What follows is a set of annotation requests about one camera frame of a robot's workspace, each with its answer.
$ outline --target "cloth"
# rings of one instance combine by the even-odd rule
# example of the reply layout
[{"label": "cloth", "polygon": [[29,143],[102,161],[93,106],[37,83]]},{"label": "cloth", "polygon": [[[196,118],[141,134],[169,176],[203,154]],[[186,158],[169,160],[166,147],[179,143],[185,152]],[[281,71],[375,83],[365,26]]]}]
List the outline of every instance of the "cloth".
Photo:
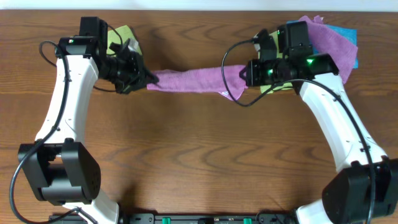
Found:
[{"label": "cloth", "polygon": [[[232,95],[238,99],[247,88],[246,82],[239,77],[244,65],[224,66],[224,75]],[[232,100],[224,86],[220,67],[201,68],[176,72],[172,70],[155,71],[159,82],[148,84],[148,90],[179,93],[216,92]]]},{"label": "cloth", "polygon": [[343,83],[346,83],[355,65],[358,47],[324,25],[320,16],[316,16],[313,21],[308,16],[303,16],[299,21],[307,22],[311,43],[320,53],[330,54],[340,71]]},{"label": "cloth", "polygon": [[[132,30],[130,29],[129,26],[124,25],[124,26],[116,28],[115,30],[116,30],[116,32],[118,32],[118,34],[122,38],[123,43],[125,43],[125,41],[128,40],[128,38],[130,38],[130,41],[134,42],[132,44],[132,46],[134,46],[134,49],[136,50],[136,52],[138,52],[139,54],[142,55],[141,48],[138,44],[138,41],[136,40],[136,37],[132,33]],[[109,30],[108,31],[108,49],[106,50],[107,54],[114,53],[113,50],[109,49],[109,46],[111,45],[112,42],[114,42],[115,44],[120,44],[120,38],[113,30]]]},{"label": "cloth", "polygon": [[[342,35],[347,40],[349,40],[351,43],[353,43],[355,46],[357,46],[356,29],[347,29],[347,28],[332,26],[332,25],[328,25],[328,24],[326,26],[331,28],[332,30],[336,31],[336,33]],[[314,54],[317,54],[317,53],[318,53],[318,50],[316,48],[314,48]],[[358,62],[358,57],[356,57],[354,68],[358,68],[358,67],[359,67],[359,62]]]}]

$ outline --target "purple towel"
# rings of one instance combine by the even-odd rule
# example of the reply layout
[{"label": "purple towel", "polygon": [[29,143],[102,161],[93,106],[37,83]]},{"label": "purple towel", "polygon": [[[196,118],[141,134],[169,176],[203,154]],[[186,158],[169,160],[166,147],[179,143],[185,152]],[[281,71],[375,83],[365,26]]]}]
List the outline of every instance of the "purple towel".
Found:
[{"label": "purple towel", "polygon": [[[239,72],[244,67],[244,65],[224,67],[228,88],[236,99],[238,99],[247,88],[245,81],[239,77]],[[194,69],[186,72],[162,70],[155,71],[154,75],[159,77],[159,82],[156,84],[148,84],[148,90],[179,93],[213,92],[219,93],[232,100],[224,86],[220,67]]]},{"label": "purple towel", "polygon": [[354,67],[358,47],[331,28],[323,25],[320,16],[316,16],[313,21],[308,16],[303,16],[299,21],[307,22],[311,43],[320,53],[330,54],[345,84]]}]

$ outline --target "wood grain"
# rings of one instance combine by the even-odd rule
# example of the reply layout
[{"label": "wood grain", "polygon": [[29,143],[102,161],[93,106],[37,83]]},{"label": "wood grain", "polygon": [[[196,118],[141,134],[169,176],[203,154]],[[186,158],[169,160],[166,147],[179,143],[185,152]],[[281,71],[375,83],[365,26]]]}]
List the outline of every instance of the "wood grain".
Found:
[{"label": "wood grain", "polygon": [[[55,83],[55,69],[40,58],[39,42],[77,34],[81,16],[99,16],[114,27],[135,29],[151,70],[183,71],[217,67],[233,43],[305,14],[358,30],[359,69],[345,87],[373,138],[398,157],[398,14],[0,11],[0,222],[16,222],[7,191],[17,149],[34,140]],[[51,49],[45,52],[50,55]],[[246,63],[255,54],[251,46],[241,47],[227,64]],[[258,94],[248,90],[243,100]],[[320,198],[336,175],[318,123],[292,91],[250,108],[212,93],[94,91],[85,145],[101,166],[101,187],[129,212],[290,210]],[[33,220],[63,212],[36,201],[23,174],[16,202]],[[375,223],[397,223],[397,217]]]}]

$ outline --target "yellow cloth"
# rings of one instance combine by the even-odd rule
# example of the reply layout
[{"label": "yellow cloth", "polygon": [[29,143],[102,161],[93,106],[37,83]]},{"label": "yellow cloth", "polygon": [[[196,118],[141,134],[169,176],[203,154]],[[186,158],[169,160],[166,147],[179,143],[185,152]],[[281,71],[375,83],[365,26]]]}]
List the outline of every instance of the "yellow cloth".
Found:
[{"label": "yellow cloth", "polygon": [[[128,38],[131,38],[132,41],[137,41],[134,34],[132,33],[131,29],[129,26],[124,25],[116,29],[116,31],[120,34],[122,37],[123,43],[128,40]],[[109,46],[111,43],[114,42],[115,44],[120,44],[120,38],[118,35],[113,30],[108,31],[108,49],[106,50],[107,54],[113,54],[113,50],[109,49]],[[136,47],[136,52],[142,55],[141,48],[137,44]]]},{"label": "yellow cloth", "polygon": [[[276,44],[276,57],[277,58],[282,58],[282,53],[279,53],[279,46],[278,46],[278,34],[277,31],[269,34],[270,36],[272,36],[274,38],[274,42]],[[266,90],[268,90],[271,87],[271,85],[264,85],[260,87],[260,91],[261,93],[264,93]],[[292,88],[292,84],[291,83],[286,83],[285,85],[281,86],[281,87],[277,87],[275,88],[275,90],[290,90]]]}]

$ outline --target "black cable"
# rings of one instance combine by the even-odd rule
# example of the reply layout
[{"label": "black cable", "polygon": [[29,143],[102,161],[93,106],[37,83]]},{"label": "black cable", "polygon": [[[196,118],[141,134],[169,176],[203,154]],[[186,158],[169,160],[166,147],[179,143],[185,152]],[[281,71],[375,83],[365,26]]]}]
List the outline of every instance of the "black cable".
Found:
[{"label": "black cable", "polygon": [[[53,63],[52,61],[50,61],[43,53],[43,45],[45,44],[45,42],[41,42],[39,45],[39,53],[42,56],[42,58],[48,62],[50,65],[54,66],[55,68],[57,67],[57,65],[55,63]],[[97,86],[93,86],[94,89],[99,90],[99,91],[104,91],[104,92],[108,92],[108,93],[114,93],[116,92],[116,90],[105,90],[103,88],[97,87]]]},{"label": "black cable", "polygon": [[40,224],[47,224],[47,223],[54,223],[57,222],[63,218],[65,218],[66,216],[70,215],[73,212],[81,212],[81,208],[74,208],[70,211],[68,211],[67,213],[53,219],[53,220],[49,220],[46,222],[33,222],[30,221],[26,218],[24,218],[19,212],[18,209],[15,205],[15,200],[14,200],[14,189],[15,189],[15,183],[18,177],[19,172],[22,169],[22,166],[28,161],[28,159],[37,152],[37,150],[51,137],[51,135],[57,130],[61,119],[62,119],[62,115],[63,112],[65,111],[65,106],[67,103],[67,96],[68,96],[68,89],[69,89],[69,69],[68,69],[68,62],[67,59],[65,57],[64,52],[61,50],[61,48],[54,42],[49,41],[49,40],[45,40],[43,42],[40,43],[39,45],[39,52],[42,52],[42,47],[44,44],[51,44],[53,45],[59,52],[61,55],[61,59],[63,62],[63,66],[65,69],[65,79],[64,79],[64,83],[65,86],[63,88],[63,95],[62,95],[62,100],[61,100],[61,106],[60,106],[60,111],[58,112],[58,116],[57,119],[55,120],[54,125],[51,127],[50,132],[41,140],[39,140],[31,149],[29,149],[29,151],[26,153],[26,155],[22,158],[22,160],[20,161],[19,165],[17,166],[17,169],[15,170],[14,175],[12,176],[11,179],[11,183],[10,183],[10,189],[9,189],[9,202],[10,202],[10,206],[11,206],[11,210],[14,213],[14,215],[22,222],[24,223],[40,223]]},{"label": "black cable", "polygon": [[[120,36],[120,34],[116,31],[116,29],[115,28],[113,28],[113,26],[111,26],[111,25],[108,25],[108,27],[110,27],[112,30],[113,30],[113,32],[116,34],[116,35],[118,35],[119,36],[119,39],[120,39],[120,48],[122,47],[122,45],[123,45],[123,40],[122,40],[122,36]],[[107,54],[108,56],[113,56],[113,55],[116,55],[117,53],[116,52],[114,52],[113,54]]]},{"label": "black cable", "polygon": [[276,220],[278,220],[279,224],[283,224],[283,223],[279,220],[279,217],[278,217],[276,214],[274,214],[274,216],[275,216]]},{"label": "black cable", "polygon": [[82,214],[84,217],[86,217],[90,222],[92,222],[93,224],[98,224],[98,222],[88,213],[86,213],[84,210],[82,210],[81,208],[79,208],[80,211],[77,214]]},{"label": "black cable", "polygon": [[347,106],[344,104],[343,100],[340,98],[340,96],[338,96],[333,90],[329,89],[327,86],[318,83],[316,81],[313,80],[305,80],[305,79],[293,79],[293,80],[287,80],[284,82],[280,82],[280,83],[276,83],[274,85],[272,85],[269,89],[267,89],[264,93],[261,93],[261,95],[259,95],[257,98],[255,98],[254,100],[252,100],[252,102],[248,103],[248,104],[243,104],[241,102],[239,102],[231,93],[231,91],[228,88],[228,84],[226,82],[225,79],[225,75],[224,75],[224,61],[226,59],[226,57],[228,56],[229,52],[234,49],[236,46],[241,45],[241,44],[245,44],[245,43],[250,43],[252,42],[253,39],[250,40],[244,40],[244,41],[240,41],[234,45],[232,45],[232,47],[230,47],[228,49],[228,51],[225,53],[224,58],[221,62],[221,75],[223,76],[223,81],[224,81],[224,85],[226,90],[228,91],[229,96],[231,97],[231,99],[237,103],[240,106],[243,107],[248,107],[253,105],[255,102],[257,102],[258,100],[260,100],[262,97],[264,97],[265,95],[267,95],[270,91],[272,91],[274,88],[277,88],[279,86],[283,86],[286,83],[295,83],[295,82],[307,82],[307,83],[311,83],[313,85],[316,85],[322,89],[324,89],[325,91],[327,91],[332,97],[335,98],[336,101],[338,101],[341,105],[341,107],[343,107],[343,109],[345,110],[345,112],[348,115],[348,118],[350,119],[350,121],[352,122],[355,131],[357,132],[359,139],[361,140],[362,146],[363,146],[363,150],[365,151],[366,154],[366,158],[368,160],[369,163],[369,173],[370,173],[370,181],[371,181],[371,192],[370,192],[370,202],[369,202],[369,210],[368,210],[368,217],[366,218],[366,223],[370,224],[371,223],[371,219],[372,219],[372,215],[373,215],[373,209],[374,209],[374,201],[376,199],[376,173],[374,171],[374,164],[373,164],[373,160],[372,160],[372,156],[369,152],[369,148],[368,145],[366,144],[365,138],[356,122],[356,120],[354,119],[354,116],[351,114],[351,112],[349,111],[349,109],[347,108]]},{"label": "black cable", "polygon": [[116,90],[105,90],[103,88],[97,87],[97,86],[93,86],[94,89],[99,90],[99,91],[104,91],[104,92],[108,92],[108,93],[114,93],[116,92]]},{"label": "black cable", "polygon": [[256,217],[254,219],[254,221],[258,221],[258,216],[260,215],[260,213],[262,212],[262,210],[260,210],[259,212],[257,212]]},{"label": "black cable", "polygon": [[286,47],[286,48],[284,49],[284,51],[282,52],[282,59],[283,59],[283,60],[285,60],[286,55],[287,55],[288,52],[289,52],[289,48]]}]

